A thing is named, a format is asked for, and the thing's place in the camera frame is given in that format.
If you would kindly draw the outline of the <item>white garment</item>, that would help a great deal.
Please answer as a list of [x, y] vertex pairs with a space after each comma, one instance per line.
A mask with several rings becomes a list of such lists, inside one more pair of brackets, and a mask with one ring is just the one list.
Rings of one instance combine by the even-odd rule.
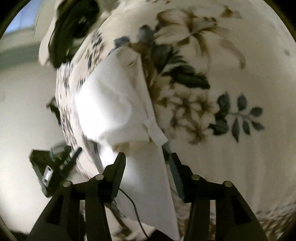
[[119, 209], [173, 240], [180, 238], [162, 147], [140, 55], [120, 47], [101, 61], [75, 96], [82, 132], [102, 145], [103, 166], [126, 154]]

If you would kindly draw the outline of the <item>floral bed sheet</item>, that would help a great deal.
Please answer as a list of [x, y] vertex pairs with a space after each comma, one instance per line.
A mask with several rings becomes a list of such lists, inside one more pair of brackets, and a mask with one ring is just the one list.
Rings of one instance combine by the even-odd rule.
[[106, 168], [103, 147], [82, 132], [75, 96], [120, 47], [140, 55], [180, 238], [190, 206], [177, 193], [168, 155], [209, 182], [231, 181], [268, 240], [295, 217], [295, 41], [261, 1], [120, 1], [98, 14], [57, 68], [66, 142], [82, 147], [87, 179]]

